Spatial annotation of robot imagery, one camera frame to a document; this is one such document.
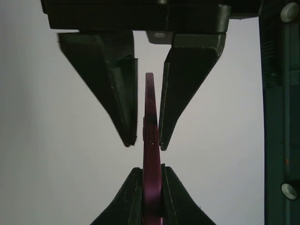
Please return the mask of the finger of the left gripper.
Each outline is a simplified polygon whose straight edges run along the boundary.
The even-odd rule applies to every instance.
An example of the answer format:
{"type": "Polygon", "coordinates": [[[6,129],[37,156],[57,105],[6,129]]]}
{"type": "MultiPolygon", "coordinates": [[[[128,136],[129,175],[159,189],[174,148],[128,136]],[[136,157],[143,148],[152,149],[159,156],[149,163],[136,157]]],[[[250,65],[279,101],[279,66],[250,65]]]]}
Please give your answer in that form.
{"type": "Polygon", "coordinates": [[[175,34],[164,63],[159,112],[159,140],[166,150],[176,123],[213,69],[226,34],[175,34]]]}
{"type": "Polygon", "coordinates": [[[105,108],[126,147],[137,132],[137,59],[132,31],[58,33],[60,49],[105,108]]]}

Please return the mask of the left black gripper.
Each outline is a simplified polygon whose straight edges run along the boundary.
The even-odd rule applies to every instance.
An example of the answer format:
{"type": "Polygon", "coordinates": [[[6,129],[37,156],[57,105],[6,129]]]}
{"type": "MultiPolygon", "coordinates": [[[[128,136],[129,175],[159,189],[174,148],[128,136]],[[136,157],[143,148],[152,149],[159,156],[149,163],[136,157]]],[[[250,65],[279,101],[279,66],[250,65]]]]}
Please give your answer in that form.
{"type": "Polygon", "coordinates": [[[60,30],[224,33],[231,14],[231,6],[215,0],[43,0],[41,5],[50,28],[60,30]]]}

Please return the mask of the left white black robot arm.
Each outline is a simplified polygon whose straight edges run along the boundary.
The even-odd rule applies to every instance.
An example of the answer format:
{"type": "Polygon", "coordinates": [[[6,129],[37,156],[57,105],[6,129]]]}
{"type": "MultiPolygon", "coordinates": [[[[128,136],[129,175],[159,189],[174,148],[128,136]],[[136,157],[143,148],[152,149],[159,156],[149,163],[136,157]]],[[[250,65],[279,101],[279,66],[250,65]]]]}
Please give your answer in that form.
{"type": "Polygon", "coordinates": [[[267,225],[300,222],[300,3],[297,0],[44,0],[60,49],[105,108],[124,145],[137,137],[134,31],[170,45],[160,107],[146,74],[143,167],[133,168],[96,225],[211,225],[160,162],[176,123],[225,47],[230,19],[258,17],[267,225]]]}

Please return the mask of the purple smartphone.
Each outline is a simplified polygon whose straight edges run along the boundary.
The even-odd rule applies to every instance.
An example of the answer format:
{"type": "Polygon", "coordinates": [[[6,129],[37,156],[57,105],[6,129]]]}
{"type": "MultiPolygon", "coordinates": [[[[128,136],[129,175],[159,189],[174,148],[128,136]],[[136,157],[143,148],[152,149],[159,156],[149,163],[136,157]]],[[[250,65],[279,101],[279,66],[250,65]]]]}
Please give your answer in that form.
{"type": "Polygon", "coordinates": [[[143,118],[143,224],[163,224],[162,172],[154,74],[145,75],[143,118]]]}

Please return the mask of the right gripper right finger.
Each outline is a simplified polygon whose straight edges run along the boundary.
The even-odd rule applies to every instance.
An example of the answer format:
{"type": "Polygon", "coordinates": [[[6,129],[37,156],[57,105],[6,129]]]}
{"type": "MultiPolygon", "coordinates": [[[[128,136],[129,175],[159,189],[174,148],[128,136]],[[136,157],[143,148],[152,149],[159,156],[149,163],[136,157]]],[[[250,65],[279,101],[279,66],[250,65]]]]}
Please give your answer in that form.
{"type": "Polygon", "coordinates": [[[194,202],[169,166],[161,166],[164,225],[215,225],[194,202]]]}

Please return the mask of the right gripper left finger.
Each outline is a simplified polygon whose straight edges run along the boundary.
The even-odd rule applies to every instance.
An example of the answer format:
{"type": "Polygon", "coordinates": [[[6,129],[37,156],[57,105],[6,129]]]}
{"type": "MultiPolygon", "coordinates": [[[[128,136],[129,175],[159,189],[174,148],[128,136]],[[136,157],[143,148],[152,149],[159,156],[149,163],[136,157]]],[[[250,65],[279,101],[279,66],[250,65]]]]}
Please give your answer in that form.
{"type": "Polygon", "coordinates": [[[142,223],[143,170],[131,170],[112,202],[91,225],[140,225],[142,223]]]}

